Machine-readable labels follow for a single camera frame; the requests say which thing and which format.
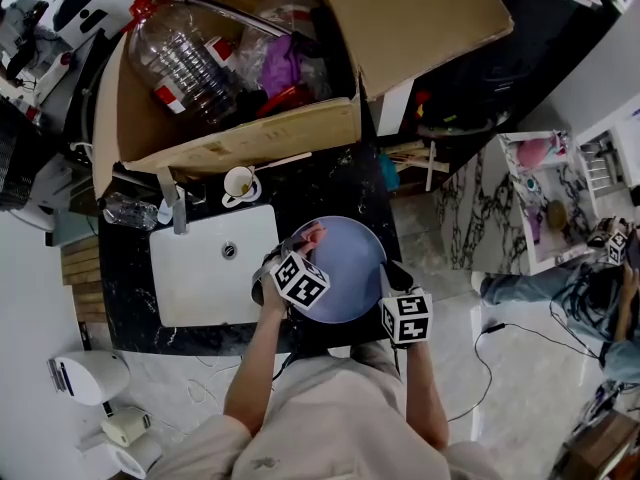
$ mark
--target mug handle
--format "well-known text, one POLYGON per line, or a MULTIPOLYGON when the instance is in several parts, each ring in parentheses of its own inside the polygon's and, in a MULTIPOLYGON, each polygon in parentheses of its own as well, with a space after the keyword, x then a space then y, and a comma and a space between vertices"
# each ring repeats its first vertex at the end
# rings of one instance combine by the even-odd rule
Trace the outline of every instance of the mug handle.
POLYGON ((241 202, 242 199, 239 197, 233 197, 229 194, 222 196, 222 205, 226 208, 233 208, 234 206, 238 206, 241 202))

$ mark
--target clear plastic bottle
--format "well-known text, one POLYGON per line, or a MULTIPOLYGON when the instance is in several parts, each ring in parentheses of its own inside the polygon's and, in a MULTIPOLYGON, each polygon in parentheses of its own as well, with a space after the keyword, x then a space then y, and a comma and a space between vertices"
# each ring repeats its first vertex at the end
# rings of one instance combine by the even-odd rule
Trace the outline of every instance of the clear plastic bottle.
POLYGON ((240 86, 205 47, 187 4, 177 0, 135 0, 129 58, 157 98, 185 123, 215 132, 237 110, 240 86))
POLYGON ((158 208, 120 192, 100 199, 100 209, 109 224, 151 231, 158 225, 158 208))

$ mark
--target pink object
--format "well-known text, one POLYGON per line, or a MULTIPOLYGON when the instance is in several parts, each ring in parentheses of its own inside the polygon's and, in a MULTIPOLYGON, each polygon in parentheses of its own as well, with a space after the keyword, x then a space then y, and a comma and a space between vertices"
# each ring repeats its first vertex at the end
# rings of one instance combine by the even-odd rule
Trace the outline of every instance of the pink object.
POLYGON ((300 247, 298 253, 306 256, 322 242, 325 236, 327 236, 327 228, 319 222, 315 222, 309 229, 305 229, 300 233, 300 238, 307 243, 300 247))
POLYGON ((529 169, 537 167, 547 156, 551 147, 552 144, 550 144, 549 139, 533 139, 521 142, 516 153, 518 163, 529 169))

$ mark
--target metal tube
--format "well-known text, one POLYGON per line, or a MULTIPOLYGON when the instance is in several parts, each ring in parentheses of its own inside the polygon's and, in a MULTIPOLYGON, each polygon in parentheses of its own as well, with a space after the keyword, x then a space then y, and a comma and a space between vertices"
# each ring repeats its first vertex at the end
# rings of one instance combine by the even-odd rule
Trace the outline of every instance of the metal tube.
POLYGON ((237 21, 238 23, 242 23, 248 27, 255 28, 265 34, 269 34, 273 37, 281 37, 281 36, 290 36, 291 31, 287 30, 285 27, 281 27, 280 25, 276 25, 275 23, 271 23, 270 21, 265 20, 264 18, 260 18, 259 16, 254 16, 253 14, 249 14, 248 12, 241 11, 229 5, 216 2, 215 0, 179 0, 184 2, 185 4, 192 4, 198 7, 202 7, 203 9, 208 9, 213 11, 225 18, 229 18, 233 21, 237 21))

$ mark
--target cup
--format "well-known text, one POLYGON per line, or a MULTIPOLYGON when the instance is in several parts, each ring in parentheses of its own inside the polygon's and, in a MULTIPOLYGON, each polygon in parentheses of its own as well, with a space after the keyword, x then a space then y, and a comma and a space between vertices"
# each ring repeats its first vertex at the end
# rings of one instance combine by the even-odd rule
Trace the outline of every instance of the cup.
POLYGON ((240 203, 256 201, 262 194, 262 185, 248 167, 234 167, 224 177, 224 191, 222 204, 233 208, 240 203))

